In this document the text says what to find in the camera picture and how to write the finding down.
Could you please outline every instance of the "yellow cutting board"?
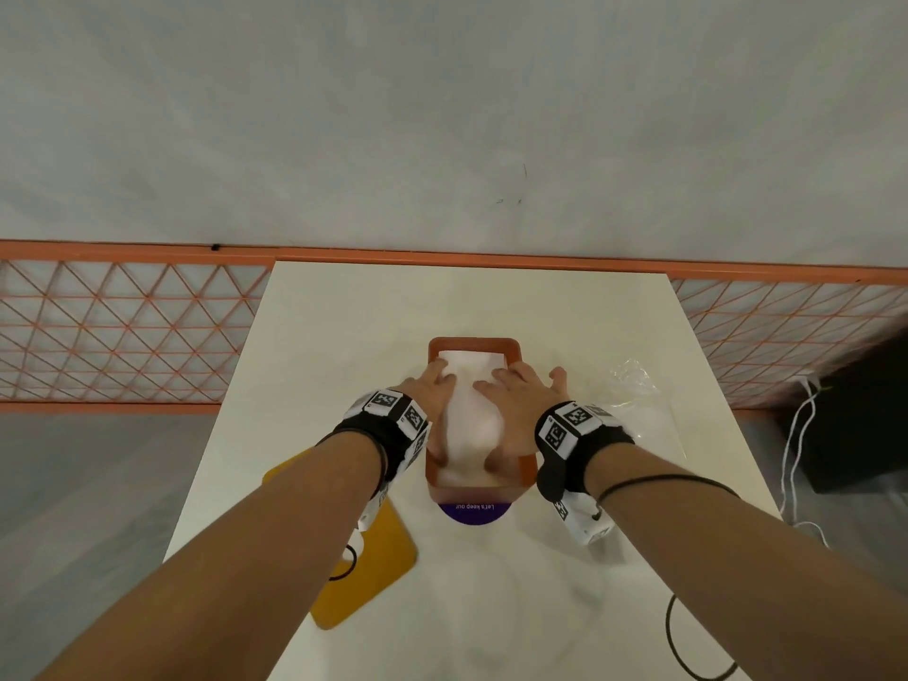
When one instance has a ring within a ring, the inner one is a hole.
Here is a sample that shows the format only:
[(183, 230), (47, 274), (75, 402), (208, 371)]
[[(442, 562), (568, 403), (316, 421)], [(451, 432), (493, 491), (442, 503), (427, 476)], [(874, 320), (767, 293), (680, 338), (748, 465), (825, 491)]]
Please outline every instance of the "yellow cutting board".
[[(274, 478), (307, 451), (309, 449), (268, 471), (262, 483)], [(379, 514), (369, 530), (362, 534), (362, 539), (362, 555), (358, 557), (353, 572), (342, 580), (326, 583), (312, 605), (312, 618), (319, 629), (333, 629), (410, 571), (416, 563), (416, 545), (390, 499), (381, 505)], [(339, 561), (332, 576), (339, 576), (349, 569), (349, 565), (349, 561)]]

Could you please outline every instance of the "purple label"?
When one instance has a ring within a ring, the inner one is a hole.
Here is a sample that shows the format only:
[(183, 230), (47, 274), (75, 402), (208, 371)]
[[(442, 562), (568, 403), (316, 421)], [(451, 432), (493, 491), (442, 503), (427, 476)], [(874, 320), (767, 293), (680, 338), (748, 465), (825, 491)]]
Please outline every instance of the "purple label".
[(439, 504), (441, 510), (458, 523), (485, 526), (498, 520), (510, 509), (510, 504)]

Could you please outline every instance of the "forearm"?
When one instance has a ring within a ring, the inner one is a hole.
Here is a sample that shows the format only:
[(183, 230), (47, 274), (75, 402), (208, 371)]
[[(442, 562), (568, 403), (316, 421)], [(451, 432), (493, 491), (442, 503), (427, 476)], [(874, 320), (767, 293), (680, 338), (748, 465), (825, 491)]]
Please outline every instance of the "forearm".
[(343, 433), (315, 447), (205, 528), (38, 679), (266, 678), (380, 472), (368, 437)]
[[(633, 445), (599, 452), (593, 497), (622, 480), (687, 473)], [(894, 678), (908, 668), (902, 595), (722, 489), (671, 480), (603, 508), (755, 681)]]

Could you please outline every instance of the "white wall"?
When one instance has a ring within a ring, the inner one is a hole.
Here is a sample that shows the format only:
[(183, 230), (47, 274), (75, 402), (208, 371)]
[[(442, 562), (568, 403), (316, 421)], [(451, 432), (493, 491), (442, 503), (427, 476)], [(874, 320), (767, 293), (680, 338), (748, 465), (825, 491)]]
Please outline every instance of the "white wall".
[(906, 28), (908, 0), (0, 0), (0, 238), (908, 265)]

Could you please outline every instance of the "hand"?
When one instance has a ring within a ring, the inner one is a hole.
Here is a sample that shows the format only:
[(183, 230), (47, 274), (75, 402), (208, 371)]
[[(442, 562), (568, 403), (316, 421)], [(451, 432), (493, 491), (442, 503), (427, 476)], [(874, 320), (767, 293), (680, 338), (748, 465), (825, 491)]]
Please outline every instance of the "hand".
[(397, 387), (392, 387), (395, 391), (402, 392), (419, 404), (419, 407), (426, 412), (428, 419), (435, 425), (428, 434), (427, 448), (429, 451), (436, 451), (443, 448), (441, 440), (441, 425), (437, 423), (445, 409), (448, 408), (448, 401), (451, 400), (451, 394), (454, 393), (454, 385), (457, 382), (457, 376), (451, 373), (447, 377), (441, 377), (441, 371), (448, 365), (444, 358), (433, 360), (419, 377), (407, 377)]
[(479, 380), (473, 383), (473, 388), (495, 404), (505, 419), (504, 436), (499, 448), (508, 457), (535, 454), (533, 436), (539, 416), (556, 404), (571, 400), (567, 372), (561, 366), (553, 369), (549, 373), (551, 387), (546, 387), (536, 370), (523, 362), (511, 363), (507, 369), (497, 368), (492, 371), (492, 376), (504, 387)]

